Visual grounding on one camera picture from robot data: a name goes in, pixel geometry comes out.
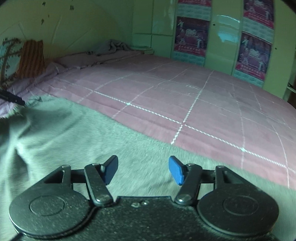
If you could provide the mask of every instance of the folded blanket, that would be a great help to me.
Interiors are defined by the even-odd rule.
[[[118,171],[108,186],[117,196],[175,196],[180,187],[168,170],[168,158],[214,169],[221,163],[194,155],[135,132],[111,118],[71,101],[51,96],[34,97],[0,119],[0,240],[15,230],[8,217],[11,201],[57,167],[82,169],[119,159]],[[228,166],[278,203],[280,215],[273,233],[282,241],[296,238],[296,192],[247,171]],[[85,186],[74,186],[87,196]],[[200,197],[209,192],[202,185]]]
[[[115,53],[117,50],[133,51],[126,43],[114,39],[109,39],[103,43],[99,43],[93,46],[87,53],[94,55],[103,55]]]

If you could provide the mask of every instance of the blue gripper pad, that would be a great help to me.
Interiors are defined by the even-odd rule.
[[[102,179],[106,185],[109,185],[118,169],[118,157],[111,156],[105,163],[105,172]]]
[[[168,168],[178,185],[184,183],[184,164],[175,156],[170,156],[168,159]]]

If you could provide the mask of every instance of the pink bedsheet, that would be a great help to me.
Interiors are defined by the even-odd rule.
[[[296,109],[261,88],[150,55],[50,68],[11,91],[25,100],[46,93],[67,98],[157,140],[296,189]],[[11,108],[0,102],[0,115]]]

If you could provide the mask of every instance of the patterned pillow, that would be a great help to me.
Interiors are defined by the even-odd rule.
[[[24,43],[19,39],[3,41],[0,46],[0,89],[7,89],[13,83],[18,70]]]
[[[45,70],[43,41],[19,39],[3,41],[0,46],[0,89],[17,79],[34,78]]]

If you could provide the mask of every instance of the pink poster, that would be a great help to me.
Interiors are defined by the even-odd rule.
[[[174,50],[205,57],[209,21],[177,17]]]
[[[273,0],[244,0],[244,17],[273,29]]]
[[[178,0],[181,4],[197,4],[201,6],[211,7],[212,0]]]
[[[269,42],[243,32],[235,69],[264,81],[270,52]]]

